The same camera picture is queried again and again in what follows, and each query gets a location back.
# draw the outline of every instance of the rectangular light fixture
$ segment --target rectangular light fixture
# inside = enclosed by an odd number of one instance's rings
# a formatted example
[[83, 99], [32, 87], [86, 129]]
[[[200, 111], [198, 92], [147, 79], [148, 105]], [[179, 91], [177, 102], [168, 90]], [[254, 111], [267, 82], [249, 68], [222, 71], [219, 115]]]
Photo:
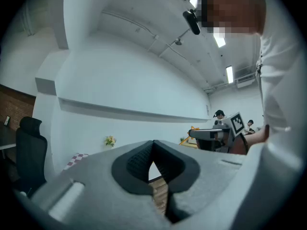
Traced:
[[226, 72], [227, 72], [228, 83], [234, 82], [234, 76], [233, 76], [233, 73], [232, 73], [232, 67], [226, 67]]
[[194, 6], [194, 8], [196, 8], [197, 0], [190, 0], [189, 2]]
[[222, 36], [220, 36], [219, 33], [213, 33], [213, 36], [214, 36], [214, 39], [216, 40], [216, 43], [219, 46], [219, 48], [226, 45], [225, 39]]

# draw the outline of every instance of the seated person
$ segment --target seated person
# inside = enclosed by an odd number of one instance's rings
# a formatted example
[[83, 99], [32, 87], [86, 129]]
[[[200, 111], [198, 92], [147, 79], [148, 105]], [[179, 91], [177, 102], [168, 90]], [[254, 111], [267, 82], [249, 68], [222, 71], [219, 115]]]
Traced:
[[223, 118], [226, 118], [226, 115], [222, 110], [217, 110], [213, 117], [217, 117], [218, 120], [221, 120]]
[[255, 131], [252, 128], [250, 128], [252, 126], [252, 124], [254, 124], [254, 121], [253, 120], [249, 120], [249, 122], [247, 124], [247, 127], [244, 130], [243, 135], [246, 136], [246, 135], [251, 135], [251, 134], [255, 133]]

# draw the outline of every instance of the black headset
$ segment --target black headset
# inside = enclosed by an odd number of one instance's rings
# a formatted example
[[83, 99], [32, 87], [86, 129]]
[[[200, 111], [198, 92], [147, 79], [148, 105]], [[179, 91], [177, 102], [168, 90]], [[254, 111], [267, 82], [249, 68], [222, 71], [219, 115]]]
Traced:
[[197, 0], [196, 9], [185, 11], [182, 14], [187, 23], [189, 24], [191, 31], [195, 35], [199, 35], [201, 33], [201, 29], [198, 22], [201, 22], [201, 27], [207, 28], [207, 31], [209, 33], [213, 32], [213, 24], [207, 21], [207, 4], [207, 0], [201, 0], [201, 4], [199, 3], [199, 0]]

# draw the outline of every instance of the office chair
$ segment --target office chair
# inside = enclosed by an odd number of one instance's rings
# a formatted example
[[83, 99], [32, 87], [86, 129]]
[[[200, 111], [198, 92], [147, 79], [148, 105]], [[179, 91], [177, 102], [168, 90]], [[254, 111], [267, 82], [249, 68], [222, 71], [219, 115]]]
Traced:
[[16, 131], [16, 167], [20, 179], [13, 187], [30, 197], [42, 184], [47, 140], [39, 133], [41, 120], [24, 117]]

